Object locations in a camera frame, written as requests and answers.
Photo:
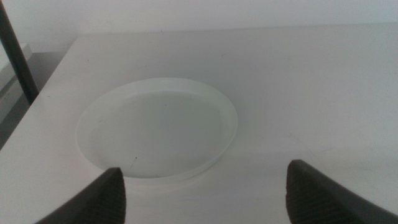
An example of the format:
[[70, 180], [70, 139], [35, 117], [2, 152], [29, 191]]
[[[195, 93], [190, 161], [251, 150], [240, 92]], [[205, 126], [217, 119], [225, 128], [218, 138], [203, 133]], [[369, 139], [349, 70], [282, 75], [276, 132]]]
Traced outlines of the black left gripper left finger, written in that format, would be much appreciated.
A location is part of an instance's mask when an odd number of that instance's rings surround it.
[[126, 189], [123, 173], [113, 167], [61, 207], [39, 220], [41, 224], [124, 223]]

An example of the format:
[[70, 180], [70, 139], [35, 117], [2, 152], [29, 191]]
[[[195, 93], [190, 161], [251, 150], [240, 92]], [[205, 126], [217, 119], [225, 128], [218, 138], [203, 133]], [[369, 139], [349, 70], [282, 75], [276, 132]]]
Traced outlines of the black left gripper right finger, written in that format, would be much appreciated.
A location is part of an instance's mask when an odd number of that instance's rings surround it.
[[397, 223], [396, 214], [298, 159], [287, 168], [285, 206], [291, 223]]

